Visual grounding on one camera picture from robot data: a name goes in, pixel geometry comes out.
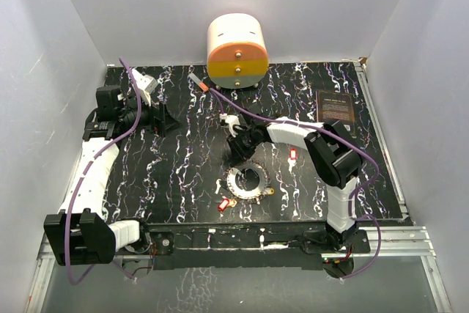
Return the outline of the black disc with keyrings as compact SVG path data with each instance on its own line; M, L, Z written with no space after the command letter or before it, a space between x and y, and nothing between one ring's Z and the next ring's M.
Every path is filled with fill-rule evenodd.
M246 161L228 168L223 176L230 196L239 202L259 203L267 195L270 178L264 166L256 161Z

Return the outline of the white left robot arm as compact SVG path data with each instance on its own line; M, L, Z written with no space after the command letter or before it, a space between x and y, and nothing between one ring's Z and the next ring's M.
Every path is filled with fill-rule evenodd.
M164 103L154 104L154 84L139 84L137 95L117 85L96 91L97 106L86 118L81 157L71 188L58 213L46 216L43 227L59 265L108 264L122 248L142 254L151 235L143 221L129 218L107 224L103 199L121 141L133 125L158 136L178 128Z

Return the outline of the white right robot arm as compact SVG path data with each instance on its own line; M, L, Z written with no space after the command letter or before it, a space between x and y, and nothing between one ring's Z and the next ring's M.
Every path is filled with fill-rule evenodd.
M267 119L245 115L242 125L235 115L221 114L228 127L227 143L235 161L253 164L252 157L260 144L289 144L308 152L317 175L326 184L328 214L325 244L342 252L352 245L358 231L355 200L358 174L364 156L338 120L306 123L286 117Z

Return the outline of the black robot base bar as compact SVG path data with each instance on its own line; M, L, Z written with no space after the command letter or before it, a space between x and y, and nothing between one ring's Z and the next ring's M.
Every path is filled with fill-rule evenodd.
M323 221L148 224L147 244L115 257L146 260L153 270L180 268L302 268L322 270L327 261L370 254L365 229L339 250L325 244Z

